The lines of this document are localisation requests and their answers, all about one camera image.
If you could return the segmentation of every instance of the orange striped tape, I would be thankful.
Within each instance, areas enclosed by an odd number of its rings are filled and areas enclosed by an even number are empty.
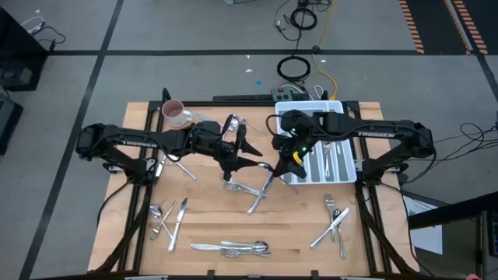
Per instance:
[[[399,0],[399,5],[402,8],[403,16],[405,17],[406,24],[410,29],[410,34],[412,35],[413,43],[418,53],[424,54],[422,40],[420,40],[419,32],[417,31],[417,27],[415,26],[415,22],[413,21],[412,14],[410,9],[406,3],[406,0]]]
[[[467,26],[470,34],[472,35],[472,39],[475,41],[477,48],[482,54],[488,54],[488,47],[486,43],[482,40],[481,34],[475,27],[474,21],[472,17],[468,13],[467,8],[465,7],[465,3],[462,0],[454,0],[454,4],[457,6],[457,11],[460,13],[461,18],[464,20],[464,24]]]

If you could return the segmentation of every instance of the concrete floor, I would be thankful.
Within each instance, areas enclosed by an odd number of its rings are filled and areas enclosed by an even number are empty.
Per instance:
[[[124,0],[109,49],[293,49],[295,44],[272,27],[274,11],[282,2],[260,0],[228,7],[223,0]],[[47,24],[68,38],[57,50],[99,50],[117,0],[0,3],[19,22],[39,9]],[[290,14],[294,6],[288,4],[282,11]],[[300,48],[316,44],[325,17],[326,13],[318,13],[318,27],[303,33]],[[284,23],[282,13],[279,19]],[[288,32],[289,37],[296,36],[292,27]],[[47,32],[39,38],[52,36]],[[398,0],[340,1],[322,48],[415,50]],[[127,102],[158,100],[163,87],[182,100],[269,93],[283,82],[275,71],[283,57],[107,56],[83,125],[120,125]],[[322,67],[336,78],[339,100],[379,101],[384,118],[420,121],[432,129],[435,139],[459,135],[458,128],[465,122],[490,128],[496,121],[498,103],[473,56],[328,55],[318,59],[325,60]],[[498,72],[498,58],[486,60]],[[8,153],[0,157],[4,279],[19,277],[95,61],[90,55],[50,57],[36,91],[12,94],[25,110]],[[283,71],[298,73],[301,67],[289,63]],[[310,89],[315,84],[331,89],[314,69],[306,84]],[[440,157],[462,143],[458,139],[437,145]],[[449,203],[495,191],[497,157],[498,149],[488,149],[442,163],[406,189]],[[408,174],[417,174],[424,166],[415,163]],[[73,154],[31,278],[86,271],[108,177],[98,162],[83,162]],[[421,262],[446,275],[471,273],[473,225],[445,226],[444,256],[418,251]],[[497,266],[490,263],[489,271]]]

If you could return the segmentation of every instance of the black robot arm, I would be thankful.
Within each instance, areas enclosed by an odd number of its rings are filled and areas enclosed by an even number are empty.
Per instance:
[[[221,166],[224,177],[230,179],[232,171],[257,166],[257,162],[237,155],[238,151],[256,156],[262,154],[245,141],[246,127],[241,125],[235,142],[222,141],[221,126],[215,121],[202,121],[187,128],[165,132],[146,132],[119,128],[115,125],[92,124],[83,128],[76,143],[76,152],[82,159],[100,157],[106,165],[123,169],[130,183],[147,184],[153,180],[155,159],[132,159],[116,145],[129,145],[161,149],[167,155],[181,158],[191,153],[211,156]]]
[[[288,135],[274,135],[272,140],[280,156],[275,176],[292,172],[305,177],[300,163],[318,141],[342,141],[356,136],[400,140],[398,146],[379,158],[362,162],[363,180],[373,185],[380,183],[385,170],[393,166],[403,166],[404,170],[407,165],[403,162],[407,159],[426,158],[434,152],[430,130],[412,121],[357,120],[333,112],[315,112],[309,117],[299,110],[286,112],[281,118],[280,127]]]

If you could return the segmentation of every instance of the spoon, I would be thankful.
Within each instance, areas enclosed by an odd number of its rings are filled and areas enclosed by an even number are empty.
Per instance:
[[[166,230],[166,232],[168,233],[168,235],[173,236],[171,231],[168,229],[166,224],[163,222],[163,213],[161,212],[161,207],[158,205],[150,205],[149,210],[154,218],[159,219],[161,221],[161,225],[163,225],[163,227]]]

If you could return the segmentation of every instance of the fork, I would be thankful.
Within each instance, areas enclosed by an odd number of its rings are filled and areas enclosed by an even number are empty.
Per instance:
[[[247,192],[248,194],[252,194],[252,195],[255,195],[255,196],[258,196],[260,191],[259,190],[255,190],[254,188],[252,187],[248,187],[248,186],[244,186],[243,184],[240,184],[240,183],[237,183],[237,182],[233,182],[233,181],[230,181],[230,182],[226,182],[224,181],[225,184],[223,185],[227,190],[231,190],[231,191],[245,191]],[[266,194],[263,194],[262,196],[264,199],[267,198]]]
[[[253,256],[259,256],[259,257],[271,257],[272,253],[271,252],[263,252],[263,253],[254,253],[254,252],[241,252],[238,250],[221,250],[221,254],[224,257],[237,257],[239,255],[253,255]]]
[[[325,198],[325,205],[327,205],[328,208],[328,214],[330,215],[330,223],[334,222],[334,210],[335,210],[335,202],[334,199],[330,194],[326,194],[324,196]],[[332,242],[337,243],[337,230],[334,227],[332,229]]]
[[[330,166],[328,165],[328,158],[330,157],[331,143],[330,142],[322,142],[322,145],[324,147],[325,177],[329,178],[330,177]]]
[[[155,228],[153,228],[153,231],[150,233],[150,236],[149,236],[149,238],[152,241],[154,241],[157,238],[157,236],[159,235],[159,233],[161,232],[161,226],[166,221],[166,218],[168,217],[168,215],[170,215],[171,211],[173,211],[173,208],[176,204],[177,204],[177,201],[173,201],[173,204],[171,205],[170,209],[168,210],[168,212],[166,212],[165,216],[163,217],[163,221],[160,222],[159,225],[157,225]]]

